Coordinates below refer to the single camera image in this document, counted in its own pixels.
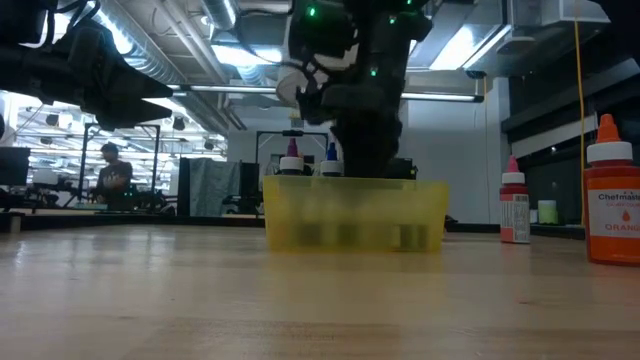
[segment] gray curtain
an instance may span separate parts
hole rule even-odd
[[[191,163],[191,216],[222,216],[222,200],[238,195],[240,164],[211,159],[193,159]]]

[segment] translucent yellow container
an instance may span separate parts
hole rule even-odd
[[[442,244],[443,182],[267,176],[263,190],[273,251],[432,252]]]

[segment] computer monitor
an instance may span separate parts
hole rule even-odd
[[[0,147],[0,185],[27,185],[29,148]]]

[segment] wooden tabletop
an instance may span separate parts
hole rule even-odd
[[[263,229],[0,237],[0,359],[640,358],[640,269],[532,242],[288,255]]]

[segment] person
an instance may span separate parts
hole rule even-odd
[[[98,175],[98,202],[107,204],[109,210],[129,210],[131,201],[125,193],[131,185],[131,163],[118,158],[118,147],[112,143],[102,146],[102,157],[109,164]]]

